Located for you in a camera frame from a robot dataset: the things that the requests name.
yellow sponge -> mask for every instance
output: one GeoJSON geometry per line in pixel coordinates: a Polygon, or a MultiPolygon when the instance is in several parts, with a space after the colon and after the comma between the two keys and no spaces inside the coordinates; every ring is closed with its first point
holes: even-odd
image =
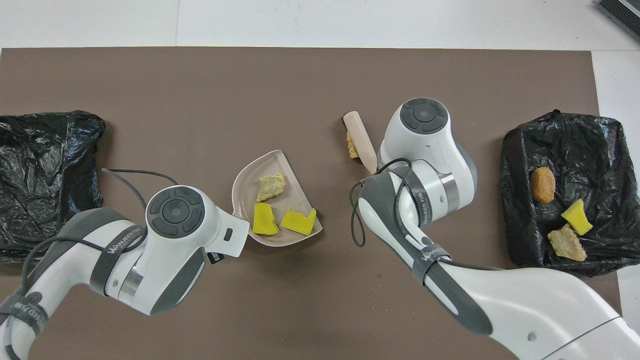
{"type": "Polygon", "coordinates": [[[297,233],[304,235],[310,235],[311,230],[314,228],[314,222],[316,221],[316,209],[311,209],[309,216],[305,216],[301,213],[287,210],[287,213],[282,218],[280,226],[293,230],[297,233]]]}
{"type": "Polygon", "coordinates": [[[574,202],[561,216],[565,218],[569,224],[571,224],[573,230],[581,236],[593,227],[584,214],[584,202],[582,199],[574,202]]]}
{"type": "Polygon", "coordinates": [[[276,225],[276,217],[273,216],[271,205],[265,202],[256,202],[253,206],[253,232],[263,235],[274,235],[280,231],[276,225]]]}

circular button panel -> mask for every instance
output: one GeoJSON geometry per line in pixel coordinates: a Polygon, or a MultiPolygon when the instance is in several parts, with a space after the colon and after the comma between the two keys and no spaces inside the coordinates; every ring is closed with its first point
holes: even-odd
{"type": "Polygon", "coordinates": [[[186,186],[164,189],[147,207],[151,228],[165,238],[183,238],[196,231],[203,219],[202,197],[186,186]]]}
{"type": "Polygon", "coordinates": [[[426,97],[409,100],[400,109],[400,121],[407,129],[417,134],[436,133],[448,120],[444,105],[426,97]]]}

broken plate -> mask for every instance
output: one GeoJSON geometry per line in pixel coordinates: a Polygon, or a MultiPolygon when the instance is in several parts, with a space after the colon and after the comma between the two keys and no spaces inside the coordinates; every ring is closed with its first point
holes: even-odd
{"type": "Polygon", "coordinates": [[[231,190],[231,201],[235,216],[245,219],[251,224],[249,235],[255,241],[272,247],[282,247],[298,243],[322,231],[320,220],[316,217],[311,234],[304,235],[280,226],[280,222],[289,208],[292,211],[309,215],[312,206],[302,190],[296,174],[294,174],[289,160],[281,150],[274,150],[257,158],[238,173],[231,190]],[[276,224],[280,231],[275,235],[260,235],[252,231],[253,205],[260,189],[259,177],[273,175],[276,172],[284,175],[285,187],[282,194],[263,202],[271,205],[276,224]]]}

white floor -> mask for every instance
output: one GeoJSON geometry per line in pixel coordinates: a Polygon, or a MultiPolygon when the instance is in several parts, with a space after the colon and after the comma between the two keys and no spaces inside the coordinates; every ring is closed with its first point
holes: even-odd
{"type": "MultiPolygon", "coordinates": [[[[595,3],[0,0],[0,49],[284,46],[593,51],[600,114],[625,126],[638,175],[640,43],[604,17],[595,3]]],[[[618,278],[623,316],[640,332],[640,267],[625,268],[618,278]]]]}

black cable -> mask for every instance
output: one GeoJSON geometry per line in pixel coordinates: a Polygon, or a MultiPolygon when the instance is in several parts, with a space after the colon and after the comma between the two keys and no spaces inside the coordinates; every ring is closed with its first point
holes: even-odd
{"type": "MultiPolygon", "coordinates": [[[[380,169],[378,169],[378,171],[371,174],[371,176],[375,176],[382,173],[390,165],[394,163],[398,163],[400,161],[404,161],[407,164],[407,166],[411,167],[411,160],[407,158],[397,158],[384,164],[380,169]]],[[[353,192],[358,186],[363,186],[364,183],[367,181],[367,179],[368,177],[363,180],[360,180],[356,185],[353,185],[353,187],[351,188],[351,191],[349,191],[349,201],[351,202],[351,239],[353,240],[353,243],[356,244],[357,247],[364,247],[364,244],[366,242],[366,237],[365,237],[364,225],[362,225],[362,218],[360,218],[360,215],[358,214],[358,203],[353,201],[353,192]],[[360,225],[360,230],[362,232],[362,243],[358,243],[358,239],[356,238],[355,225],[354,225],[355,218],[358,219],[358,224],[360,225]]],[[[401,184],[400,189],[398,189],[398,193],[402,190],[402,187],[403,185],[401,184]]]]}
{"type": "Polygon", "coordinates": [[[29,283],[29,276],[28,276],[28,272],[29,272],[29,265],[33,260],[33,257],[35,256],[35,254],[39,251],[41,251],[44,247],[46,247],[47,245],[50,245],[56,241],[72,241],[74,243],[80,243],[89,247],[92,247],[98,251],[102,251],[104,250],[104,248],[94,244],[94,243],[90,243],[88,241],[86,241],[85,239],[81,239],[81,238],[73,238],[70,236],[56,236],[53,238],[48,238],[46,240],[44,240],[43,242],[39,243],[38,245],[36,245],[35,247],[33,247],[33,250],[31,250],[31,252],[29,252],[29,255],[27,255],[26,259],[24,260],[24,264],[22,266],[22,273],[21,273],[21,277],[22,277],[22,284],[20,286],[20,289],[18,291],[18,294],[22,295],[22,296],[26,296],[27,295],[27,291],[29,290],[29,288],[31,287],[30,283],[29,283]]]}
{"type": "Polygon", "coordinates": [[[173,180],[172,177],[170,177],[168,175],[161,174],[159,172],[155,172],[155,171],[133,170],[133,169],[127,169],[127,168],[111,168],[109,170],[111,170],[113,172],[132,172],[132,173],[137,173],[137,174],[155,175],[155,176],[163,177],[163,178],[171,181],[174,185],[178,185],[178,182],[176,180],[173,180]]]}
{"type": "Polygon", "coordinates": [[[124,185],[127,185],[127,187],[130,188],[134,194],[136,194],[136,196],[138,197],[138,200],[140,200],[140,203],[142,204],[142,208],[145,211],[147,210],[147,202],[145,201],[145,198],[142,197],[142,194],[140,194],[138,189],[135,188],[135,186],[133,186],[130,182],[126,181],[122,176],[116,174],[115,172],[113,172],[112,170],[109,170],[108,168],[102,168],[102,171],[120,180],[121,182],[123,182],[124,185]]]}
{"type": "Polygon", "coordinates": [[[460,267],[460,268],[467,268],[467,269],[473,269],[473,270],[491,270],[491,271],[504,270],[503,268],[495,268],[495,267],[492,267],[492,266],[482,266],[482,265],[473,265],[473,264],[460,263],[459,261],[453,261],[453,260],[447,259],[447,258],[439,258],[438,261],[440,261],[441,263],[457,266],[457,267],[460,267]]]}
{"type": "Polygon", "coordinates": [[[351,191],[349,192],[349,200],[351,201],[351,239],[353,243],[356,244],[357,247],[364,247],[364,243],[366,241],[365,233],[364,233],[364,225],[362,225],[362,219],[358,214],[358,203],[353,201],[353,191],[358,187],[362,186],[362,182],[358,182],[356,185],[353,185],[351,191]],[[362,243],[358,243],[356,239],[355,229],[353,226],[353,219],[358,218],[358,223],[360,224],[360,230],[362,231],[362,243]]]}

